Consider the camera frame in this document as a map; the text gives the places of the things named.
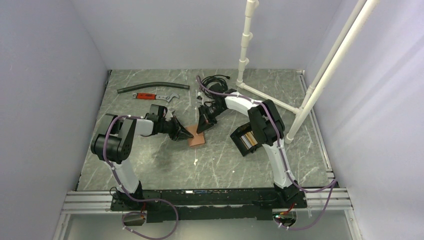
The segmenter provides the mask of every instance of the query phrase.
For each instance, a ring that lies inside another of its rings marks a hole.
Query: red wrench handle
[[[151,93],[137,93],[137,96],[135,96],[136,99],[150,99],[155,100],[156,94]]]

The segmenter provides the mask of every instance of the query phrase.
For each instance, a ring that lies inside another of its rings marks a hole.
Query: white pipe stand
[[[276,105],[283,107],[296,114],[290,131],[285,136],[284,142],[286,144],[290,144],[293,141],[295,134],[298,132],[299,128],[305,121],[312,107],[317,102],[318,97],[321,95],[325,86],[328,84],[330,78],[332,77],[334,71],[339,66],[340,61],[345,56],[355,37],[360,32],[362,26],[370,16],[373,9],[379,3],[379,1],[380,0],[358,0],[352,13],[347,19],[345,25],[343,26],[343,29],[338,35],[334,45],[332,46],[330,52],[325,58],[321,68],[315,76],[312,84],[308,87],[305,94],[305,98],[303,99],[300,108],[297,108],[294,106],[290,106],[289,104],[284,103],[251,86],[248,86],[243,82],[243,73],[246,69],[246,65],[249,63],[249,59],[246,57],[246,51],[249,46],[250,40],[253,38],[253,34],[250,32],[252,16],[255,9],[259,6],[258,0],[247,0],[246,11],[244,13],[244,30],[241,35],[241,53],[240,59],[238,60],[238,76],[236,85],[237,87],[245,89],[264,99],[272,100]]]
[[[318,98],[323,93],[324,88],[330,82],[330,79],[333,76],[334,72],[336,71],[337,67],[342,62],[343,58],[345,57],[346,53],[348,52],[355,38],[358,36],[359,32],[361,31],[368,17],[371,15],[374,8],[377,6],[379,2],[380,0],[367,0],[366,3],[363,5],[363,8],[361,9],[357,18],[353,22],[352,27],[347,32],[345,38],[341,42],[337,51],[335,52],[334,57],[331,59],[331,61],[328,64],[328,67],[325,69],[321,79],[316,85],[315,90],[313,90],[312,94],[310,95],[310,98],[307,100],[304,106],[304,109],[302,109],[296,115],[296,118],[294,119],[294,122],[291,125],[290,130],[288,131],[287,135],[284,138],[284,142],[286,144],[290,144],[293,141],[295,134],[298,132],[299,128],[305,121],[312,107],[314,107],[315,103],[318,101]]]

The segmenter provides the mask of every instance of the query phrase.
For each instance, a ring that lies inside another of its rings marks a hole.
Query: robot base
[[[145,199],[161,198],[177,206],[180,220],[242,219],[272,220],[273,209],[288,209],[294,203],[295,209],[306,208],[305,193],[298,191],[286,202],[284,191],[273,187],[196,189],[196,190],[144,190]],[[121,200],[112,202],[112,211],[140,210],[126,206]],[[146,203],[147,223],[174,221],[175,213],[163,202]]]

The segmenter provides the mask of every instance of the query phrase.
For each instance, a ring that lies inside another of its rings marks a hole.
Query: white wall
[[[0,23],[0,239],[48,240],[107,69],[68,0],[1,1]]]
[[[340,6],[310,83],[355,3]],[[381,1],[315,106],[366,240],[424,238],[424,2]]]
[[[246,0],[72,0],[110,69],[237,68]],[[341,0],[261,0],[249,68],[304,69]]]

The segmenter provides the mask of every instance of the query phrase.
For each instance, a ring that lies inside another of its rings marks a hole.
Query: gray marble floor
[[[175,115],[184,126],[198,122],[199,91],[195,76],[214,74],[231,76],[229,88],[237,89],[236,69],[148,69],[113,70],[97,116],[95,129],[105,113],[144,116],[151,104],[174,108]],[[298,107],[303,99],[302,86],[293,69],[246,69],[247,85]],[[190,90],[150,87],[117,94],[116,89],[146,82],[173,82],[190,85]],[[258,96],[238,89],[241,94],[261,100]],[[132,98],[134,92],[168,95],[179,94],[170,103],[163,100]],[[286,132],[294,121],[294,114],[277,107]],[[189,147],[187,141],[172,141],[165,134],[134,139],[129,160],[144,189],[207,189],[271,187],[273,173],[263,148],[243,157],[230,138],[230,134],[249,121],[248,117],[227,110],[218,118],[218,124],[205,132],[206,143]],[[313,123],[307,118],[292,144],[286,145],[288,161],[295,177],[304,187],[328,184],[326,165]],[[79,191],[108,190],[115,180],[107,166],[88,151],[79,179]]]

